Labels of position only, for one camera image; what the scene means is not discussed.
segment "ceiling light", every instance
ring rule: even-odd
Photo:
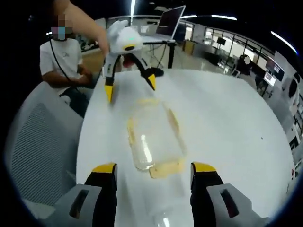
[[[220,15],[212,15],[212,17],[215,17],[215,18],[223,18],[223,19],[229,19],[229,20],[237,20],[237,18],[235,18],[235,17],[220,16]]]
[[[134,6],[136,4],[136,0],[132,0],[132,3],[131,3],[131,16],[134,15]]]
[[[188,16],[182,16],[181,19],[186,19],[186,18],[195,18],[198,17],[197,15],[188,15]]]
[[[276,34],[274,32],[271,32],[271,34],[273,34],[275,37],[280,39],[283,43],[285,43],[287,46],[289,46],[290,49],[292,49],[296,54],[298,54],[297,51],[295,50],[295,48],[293,46],[291,46],[290,43],[288,41],[286,41],[284,38],[282,38],[281,36],[279,36],[278,34]]]

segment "laptop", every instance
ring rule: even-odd
[[[143,43],[157,43],[163,41],[174,42],[173,37],[184,9],[185,6],[180,6],[163,12],[156,34],[142,36]]]

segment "table surface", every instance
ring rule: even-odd
[[[132,106],[142,98],[166,102],[177,117],[188,151],[180,177],[188,204],[190,163],[198,161],[214,166],[261,217],[272,217],[281,207],[294,167],[292,153],[278,119],[244,80],[208,71],[165,70],[152,91],[139,71],[126,71],[115,75],[111,104],[104,82],[100,77],[85,115],[76,179],[85,183],[96,166],[118,163],[116,226],[148,226],[150,218],[142,209],[147,207],[146,188],[142,191],[148,175],[134,167],[126,129]],[[191,215],[190,206],[180,217],[186,215]]]

